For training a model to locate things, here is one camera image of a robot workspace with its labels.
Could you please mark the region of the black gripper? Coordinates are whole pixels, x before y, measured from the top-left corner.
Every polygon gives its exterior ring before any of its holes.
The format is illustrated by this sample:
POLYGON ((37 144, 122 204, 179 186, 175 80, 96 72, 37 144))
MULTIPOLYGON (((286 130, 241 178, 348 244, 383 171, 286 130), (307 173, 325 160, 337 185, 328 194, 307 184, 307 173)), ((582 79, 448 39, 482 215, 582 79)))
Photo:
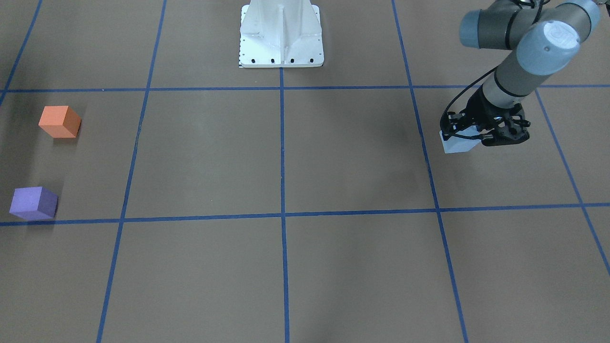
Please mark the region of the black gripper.
POLYGON ((497 117, 501 118, 501 115, 502 108, 491 103, 484 95, 483 89, 477 89, 467 101, 466 124, 476 126, 477 131, 494 130, 498 126, 497 117))

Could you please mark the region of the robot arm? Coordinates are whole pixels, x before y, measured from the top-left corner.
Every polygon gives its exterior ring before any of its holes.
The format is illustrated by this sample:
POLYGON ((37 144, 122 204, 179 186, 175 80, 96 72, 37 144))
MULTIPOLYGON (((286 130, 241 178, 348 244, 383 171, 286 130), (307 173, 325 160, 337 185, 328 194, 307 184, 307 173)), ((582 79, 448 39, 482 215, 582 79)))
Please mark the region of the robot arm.
POLYGON ((567 0, 542 10, 497 0, 487 9, 469 11, 459 36, 464 46, 509 51, 482 84, 486 102, 509 110, 566 67, 599 20, 592 0, 567 0))

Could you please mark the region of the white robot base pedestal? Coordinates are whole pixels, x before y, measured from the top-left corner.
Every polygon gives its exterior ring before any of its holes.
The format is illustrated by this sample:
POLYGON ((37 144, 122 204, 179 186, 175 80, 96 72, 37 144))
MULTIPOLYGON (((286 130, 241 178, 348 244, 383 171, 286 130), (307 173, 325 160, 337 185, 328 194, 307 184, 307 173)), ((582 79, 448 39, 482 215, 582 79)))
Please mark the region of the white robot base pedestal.
POLYGON ((309 0, 251 0, 240 14, 239 67, 323 66, 320 9, 309 0))

